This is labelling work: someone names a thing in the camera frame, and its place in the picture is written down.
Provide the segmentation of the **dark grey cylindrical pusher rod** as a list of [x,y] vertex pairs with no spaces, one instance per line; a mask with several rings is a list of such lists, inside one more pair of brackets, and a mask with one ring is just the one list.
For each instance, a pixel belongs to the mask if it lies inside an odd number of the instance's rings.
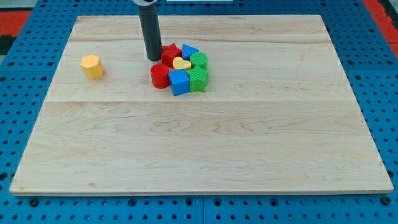
[[159,61],[162,53],[162,41],[156,3],[150,6],[138,6],[147,58]]

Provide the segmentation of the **silver rod mount collar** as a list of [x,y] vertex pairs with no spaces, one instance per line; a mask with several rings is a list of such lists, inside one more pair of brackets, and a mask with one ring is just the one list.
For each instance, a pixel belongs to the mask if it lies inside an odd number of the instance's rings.
[[155,4],[157,0],[132,0],[138,6],[150,6]]

